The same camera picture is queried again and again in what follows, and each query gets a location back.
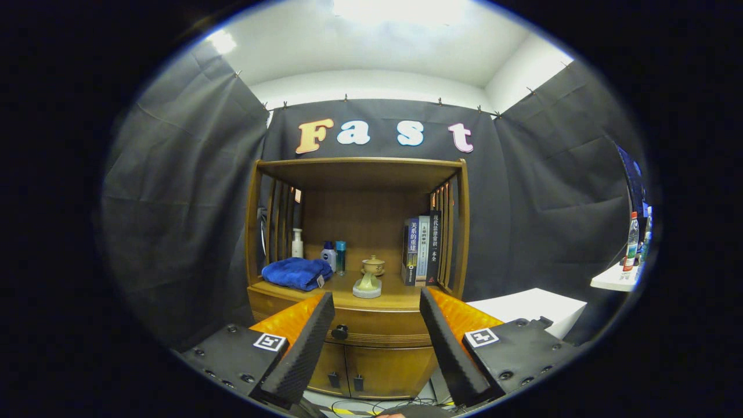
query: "water bottle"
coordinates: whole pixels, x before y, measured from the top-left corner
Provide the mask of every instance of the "water bottle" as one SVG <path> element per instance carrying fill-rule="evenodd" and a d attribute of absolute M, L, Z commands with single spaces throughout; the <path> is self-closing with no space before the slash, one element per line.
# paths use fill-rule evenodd
<path fill-rule="evenodd" d="M 637 241 L 640 239 L 640 224 L 637 222 L 637 212 L 632 212 L 629 223 L 629 238 L 627 239 L 627 257 L 624 259 L 622 271 L 630 271 L 635 266 L 637 256 Z"/>
<path fill-rule="evenodd" d="M 645 226 L 645 238 L 643 238 L 643 249 L 640 252 L 640 262 L 645 261 L 648 255 L 650 240 L 652 239 L 652 206 L 648 206 L 648 223 Z"/>

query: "label tag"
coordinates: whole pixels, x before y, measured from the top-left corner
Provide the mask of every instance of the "label tag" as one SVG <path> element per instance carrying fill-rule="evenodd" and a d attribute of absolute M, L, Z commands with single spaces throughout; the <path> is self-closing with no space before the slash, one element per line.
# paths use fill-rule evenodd
<path fill-rule="evenodd" d="M 279 351 L 281 346 L 286 341 L 286 338 L 278 335 L 263 334 L 258 338 L 258 341 L 253 343 L 255 347 L 262 348 L 268 351 Z"/>
<path fill-rule="evenodd" d="M 465 332 L 464 336 L 467 338 L 473 348 L 492 344 L 499 340 L 498 336 L 493 334 L 493 331 L 490 331 L 490 328 Z"/>

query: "cabinet door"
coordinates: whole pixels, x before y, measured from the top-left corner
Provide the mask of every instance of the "cabinet door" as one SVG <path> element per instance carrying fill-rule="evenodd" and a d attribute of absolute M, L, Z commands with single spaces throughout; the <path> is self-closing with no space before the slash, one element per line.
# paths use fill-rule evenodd
<path fill-rule="evenodd" d="M 433 347 L 345 346 L 348 386 L 354 398 L 416 397 L 436 367 Z"/>
<path fill-rule="evenodd" d="M 345 352 L 343 345 L 324 343 L 315 373 L 310 379 L 308 389 L 337 396 L 350 396 L 348 377 L 345 374 Z"/>

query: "letter cutout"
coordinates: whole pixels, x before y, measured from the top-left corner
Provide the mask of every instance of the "letter cutout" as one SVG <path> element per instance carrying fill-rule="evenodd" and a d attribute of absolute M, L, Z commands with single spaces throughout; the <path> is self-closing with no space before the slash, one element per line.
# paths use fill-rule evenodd
<path fill-rule="evenodd" d="M 475 147 L 467 143 L 467 135 L 472 135 L 469 129 L 464 128 L 464 124 L 457 123 L 449 126 L 449 132 L 454 132 L 454 145 L 462 152 L 472 152 Z"/>
<path fill-rule="evenodd" d="M 416 120 L 403 120 L 398 123 L 398 142 L 400 145 L 415 147 L 423 142 L 423 124 Z"/>
<path fill-rule="evenodd" d="M 332 127 L 332 119 L 323 119 L 318 120 L 317 122 L 307 122 L 299 125 L 299 130 L 302 131 L 302 136 L 299 137 L 299 146 L 296 148 L 296 153 L 304 154 L 305 152 L 319 150 L 320 144 L 315 142 L 315 140 L 324 140 L 327 132 L 326 129 Z"/>
<path fill-rule="evenodd" d="M 369 142 L 369 124 L 363 120 L 350 120 L 340 128 L 342 131 L 337 139 L 341 144 L 364 145 Z"/>

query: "cabinet knob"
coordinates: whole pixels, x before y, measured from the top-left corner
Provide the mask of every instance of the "cabinet knob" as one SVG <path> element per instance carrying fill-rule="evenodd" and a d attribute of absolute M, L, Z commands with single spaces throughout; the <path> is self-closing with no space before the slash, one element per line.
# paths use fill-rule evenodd
<path fill-rule="evenodd" d="M 345 340 L 348 338 L 348 327 L 346 325 L 339 325 L 330 332 L 330 335 L 337 340 Z"/>
<path fill-rule="evenodd" d="M 357 374 L 356 377 L 354 377 L 354 389 L 357 392 L 364 391 L 364 378 L 360 374 Z"/>
<path fill-rule="evenodd" d="M 328 374 L 328 380 L 330 381 L 330 386 L 333 388 L 340 388 L 340 378 L 338 377 L 338 373 L 329 373 Z"/>

